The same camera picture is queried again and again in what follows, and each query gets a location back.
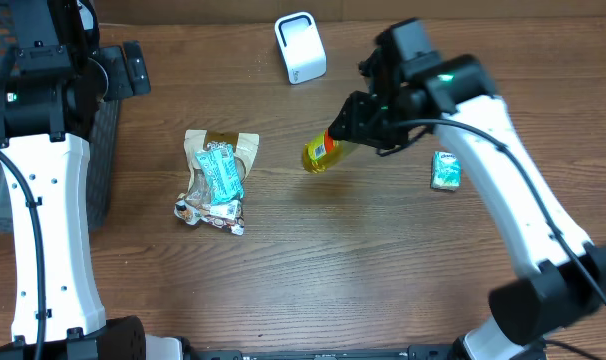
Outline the clear bottle silver cap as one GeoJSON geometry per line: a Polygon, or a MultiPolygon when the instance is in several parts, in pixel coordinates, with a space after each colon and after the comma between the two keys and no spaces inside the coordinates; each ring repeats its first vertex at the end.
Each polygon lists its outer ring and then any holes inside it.
{"type": "Polygon", "coordinates": [[[304,146],[303,168],[309,173],[326,172],[351,155],[358,147],[358,144],[332,138],[329,130],[326,129],[304,146]]]}

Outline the small teal tissue pack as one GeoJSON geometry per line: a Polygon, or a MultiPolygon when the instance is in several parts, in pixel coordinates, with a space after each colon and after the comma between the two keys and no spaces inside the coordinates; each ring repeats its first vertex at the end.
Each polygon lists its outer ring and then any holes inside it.
{"type": "Polygon", "coordinates": [[[461,183],[461,166],[457,157],[449,152],[437,151],[432,160],[431,188],[455,191],[461,183]]]}

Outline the brown white snack bag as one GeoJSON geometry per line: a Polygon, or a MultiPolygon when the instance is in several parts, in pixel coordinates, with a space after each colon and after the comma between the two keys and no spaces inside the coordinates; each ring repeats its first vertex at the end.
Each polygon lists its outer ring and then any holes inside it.
{"type": "Polygon", "coordinates": [[[190,181],[182,198],[200,208],[242,200],[259,142],[260,136],[253,133],[187,130],[184,151],[190,181]]]}

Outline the colourful snack packet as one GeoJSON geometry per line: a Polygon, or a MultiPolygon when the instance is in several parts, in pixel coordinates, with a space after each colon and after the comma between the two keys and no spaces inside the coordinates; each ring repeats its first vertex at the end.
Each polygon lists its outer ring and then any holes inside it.
{"type": "Polygon", "coordinates": [[[174,205],[174,214],[190,226],[209,224],[237,236],[242,236],[245,232],[243,207],[240,200],[194,207],[184,199],[179,199],[174,205]]]}

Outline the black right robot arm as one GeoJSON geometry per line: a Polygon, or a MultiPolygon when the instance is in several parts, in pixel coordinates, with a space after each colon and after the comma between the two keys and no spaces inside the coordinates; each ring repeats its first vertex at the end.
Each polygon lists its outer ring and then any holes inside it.
{"type": "Polygon", "coordinates": [[[348,97],[330,136],[380,156],[437,136],[511,258],[516,280],[491,291],[489,319],[454,343],[452,358],[539,358],[547,336],[606,308],[606,245],[595,245],[556,199],[476,57],[444,60],[412,18],[380,33],[359,71],[369,89],[348,97]]]}

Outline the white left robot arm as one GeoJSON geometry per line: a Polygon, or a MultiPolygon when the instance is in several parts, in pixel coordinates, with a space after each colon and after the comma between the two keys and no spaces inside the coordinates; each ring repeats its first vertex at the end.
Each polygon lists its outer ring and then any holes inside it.
{"type": "Polygon", "coordinates": [[[0,359],[187,359],[189,344],[107,317],[87,215],[100,105],[146,95],[137,42],[103,48],[89,1],[12,1],[17,43],[0,64],[0,163],[9,189],[17,295],[0,359]]]}

